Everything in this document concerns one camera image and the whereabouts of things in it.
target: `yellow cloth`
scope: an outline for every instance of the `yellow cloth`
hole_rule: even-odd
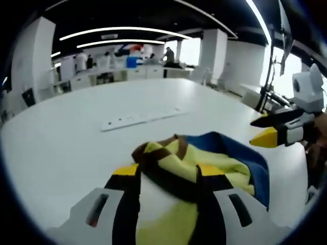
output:
[[[239,187],[254,195],[254,186],[249,184],[250,170],[242,162],[224,154],[200,150],[188,144],[186,154],[181,160],[176,156],[179,147],[178,139],[167,146],[157,142],[148,142],[144,153],[150,153],[166,148],[170,154],[158,160],[158,165],[190,182],[196,183],[197,165],[214,166],[213,175],[225,174],[233,187]],[[196,225],[197,205],[179,201],[160,218],[151,222],[141,223],[136,232],[136,243],[141,245],[153,244],[188,244]]]

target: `power strip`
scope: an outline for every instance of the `power strip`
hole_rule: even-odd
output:
[[[164,111],[147,113],[147,114],[131,114],[113,118],[102,123],[101,131],[106,132],[114,129],[121,129],[133,125],[145,124],[151,121],[157,121],[164,118],[187,114],[186,111],[179,108],[167,109]]]

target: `table surface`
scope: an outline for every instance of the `table surface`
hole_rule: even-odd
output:
[[[109,119],[172,107],[189,113],[101,132],[102,123]],[[189,80],[148,79],[91,87],[39,103],[5,123],[1,140],[12,184],[42,229],[67,220],[74,204],[103,187],[116,168],[132,162],[131,153],[141,143],[174,133],[210,131],[234,138],[265,157],[271,217],[279,225],[294,225],[305,207],[303,147],[299,143],[275,149],[250,146],[249,139],[261,131],[250,126],[257,116],[237,100]],[[158,216],[174,203],[149,183],[143,177],[140,199],[147,208],[141,219],[144,212]]]

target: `blue cloth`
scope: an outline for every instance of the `blue cloth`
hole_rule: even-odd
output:
[[[269,208],[269,170],[266,160],[256,151],[217,132],[200,136],[185,136],[187,143],[208,152],[223,153],[243,162],[251,173],[254,197]]]

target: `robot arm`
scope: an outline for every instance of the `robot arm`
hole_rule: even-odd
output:
[[[293,102],[295,106],[277,110],[271,115],[262,115],[252,126],[267,128],[250,140],[251,145],[274,148],[291,145],[300,140],[315,143],[320,131],[314,119],[323,110],[322,76],[316,64],[309,71],[293,75]]]

